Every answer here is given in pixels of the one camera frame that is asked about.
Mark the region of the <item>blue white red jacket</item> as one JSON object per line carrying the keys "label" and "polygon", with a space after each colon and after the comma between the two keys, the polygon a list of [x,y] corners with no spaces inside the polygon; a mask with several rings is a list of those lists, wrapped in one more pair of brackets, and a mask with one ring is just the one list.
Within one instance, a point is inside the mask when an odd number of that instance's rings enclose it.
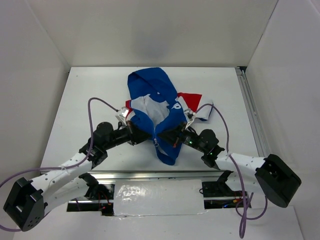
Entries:
{"label": "blue white red jacket", "polygon": [[201,121],[210,118],[214,103],[197,93],[177,92],[168,75],[159,67],[144,68],[128,75],[130,99],[126,120],[151,135],[158,159],[169,166],[176,163],[181,145],[173,147],[158,134],[186,122],[184,111],[190,109]]}

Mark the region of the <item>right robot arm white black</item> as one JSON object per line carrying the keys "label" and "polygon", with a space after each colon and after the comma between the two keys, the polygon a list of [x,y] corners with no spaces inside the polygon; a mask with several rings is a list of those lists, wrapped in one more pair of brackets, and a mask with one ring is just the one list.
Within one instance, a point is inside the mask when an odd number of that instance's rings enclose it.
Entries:
{"label": "right robot arm white black", "polygon": [[302,181],[298,175],[277,155],[254,157],[228,153],[219,146],[219,140],[211,129],[200,134],[183,129],[166,130],[158,137],[177,147],[185,144],[203,153],[202,161],[210,168],[223,171],[218,190],[223,196],[245,187],[251,193],[261,193],[274,205],[286,208]]}

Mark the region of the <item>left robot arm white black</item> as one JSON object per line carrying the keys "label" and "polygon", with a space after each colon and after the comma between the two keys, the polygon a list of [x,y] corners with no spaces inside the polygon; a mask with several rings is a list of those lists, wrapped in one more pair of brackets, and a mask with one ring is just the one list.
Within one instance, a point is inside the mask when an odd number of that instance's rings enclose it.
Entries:
{"label": "left robot arm white black", "polygon": [[107,151],[124,143],[136,145],[151,138],[133,123],[113,129],[109,122],[100,123],[88,142],[73,157],[43,175],[18,179],[3,206],[20,231],[34,228],[54,208],[79,197],[96,199],[104,190],[89,172],[107,157]]}

